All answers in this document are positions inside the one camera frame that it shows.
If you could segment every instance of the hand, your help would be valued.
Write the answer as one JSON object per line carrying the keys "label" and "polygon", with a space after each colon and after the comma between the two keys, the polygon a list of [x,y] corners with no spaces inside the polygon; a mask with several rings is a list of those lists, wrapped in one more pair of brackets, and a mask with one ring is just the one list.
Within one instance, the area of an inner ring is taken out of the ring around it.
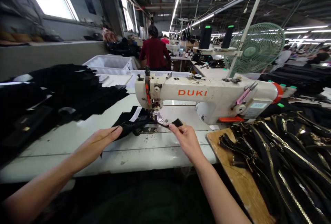
{"label": "hand", "polygon": [[81,144],[69,157],[74,172],[84,169],[94,162],[103,150],[120,136],[122,127],[100,129],[92,134],[83,144]]}
{"label": "hand", "polygon": [[174,124],[170,124],[169,128],[171,132],[176,135],[183,152],[193,164],[201,158],[204,158],[198,138],[191,126],[183,125],[176,127]]}

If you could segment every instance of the person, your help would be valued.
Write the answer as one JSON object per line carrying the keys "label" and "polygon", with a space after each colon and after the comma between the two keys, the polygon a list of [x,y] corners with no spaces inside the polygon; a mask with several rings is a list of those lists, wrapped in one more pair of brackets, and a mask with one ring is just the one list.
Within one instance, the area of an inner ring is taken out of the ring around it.
{"label": "person", "polygon": [[164,59],[165,56],[170,61],[170,55],[165,43],[158,39],[158,29],[151,25],[148,34],[150,38],[143,42],[140,52],[141,67],[148,65],[151,71],[171,71]]}
{"label": "person", "polygon": [[274,71],[285,65],[285,63],[287,62],[287,60],[289,59],[292,53],[290,48],[291,48],[290,45],[284,46],[283,51],[281,51],[278,58],[275,60],[275,65],[272,67],[271,71]]}
{"label": "person", "polygon": [[308,61],[307,64],[304,66],[310,67],[311,64],[319,64],[320,62],[327,60],[329,58],[328,51],[328,47],[321,48],[317,54],[307,57]]}
{"label": "person", "polygon": [[168,37],[166,35],[163,36],[163,39],[161,41],[163,41],[165,44],[170,44],[170,41],[168,40]]}
{"label": "person", "polygon": [[[218,224],[251,223],[227,190],[214,167],[202,153],[193,128],[187,125],[177,128],[173,124],[170,124],[169,128],[178,139],[184,154],[196,169],[215,222]],[[37,176],[9,196],[0,209],[0,214],[5,210],[8,218],[5,221],[2,220],[1,223],[33,222],[71,177],[95,161],[105,147],[119,137],[122,130],[121,126],[98,130],[59,165]],[[150,216],[158,218],[157,215],[151,214]],[[173,222],[172,218],[173,216],[169,216],[169,223]]]}

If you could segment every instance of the red handwheel cover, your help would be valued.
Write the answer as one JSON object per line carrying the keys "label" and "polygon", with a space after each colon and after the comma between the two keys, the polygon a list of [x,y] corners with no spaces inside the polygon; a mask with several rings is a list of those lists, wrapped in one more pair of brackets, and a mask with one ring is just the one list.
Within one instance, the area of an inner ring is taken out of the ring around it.
{"label": "red handwheel cover", "polygon": [[275,82],[271,82],[271,83],[274,84],[277,88],[277,96],[276,96],[275,100],[272,102],[272,104],[274,104],[274,103],[278,103],[282,99],[284,91],[283,91],[283,88],[279,84],[277,84]]}

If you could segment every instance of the sewing machine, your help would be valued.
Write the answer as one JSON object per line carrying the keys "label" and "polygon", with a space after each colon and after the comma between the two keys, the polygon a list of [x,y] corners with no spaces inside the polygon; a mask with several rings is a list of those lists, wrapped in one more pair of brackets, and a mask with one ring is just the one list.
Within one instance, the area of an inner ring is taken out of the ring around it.
{"label": "sewing machine", "polygon": [[255,119],[282,98],[278,84],[257,81],[249,91],[254,83],[244,78],[213,80],[199,74],[186,78],[172,77],[172,73],[156,76],[147,68],[145,75],[138,75],[135,90],[146,110],[158,112],[164,100],[195,101],[199,118],[215,124]]}

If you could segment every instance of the pile of zippers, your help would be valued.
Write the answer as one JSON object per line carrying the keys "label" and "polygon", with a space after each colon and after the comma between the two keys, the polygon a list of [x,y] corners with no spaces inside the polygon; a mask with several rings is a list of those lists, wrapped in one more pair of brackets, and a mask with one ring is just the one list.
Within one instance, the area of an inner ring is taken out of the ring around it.
{"label": "pile of zippers", "polygon": [[331,223],[331,129],[300,111],[231,129],[237,142],[224,134],[220,146],[251,172],[277,223]]}

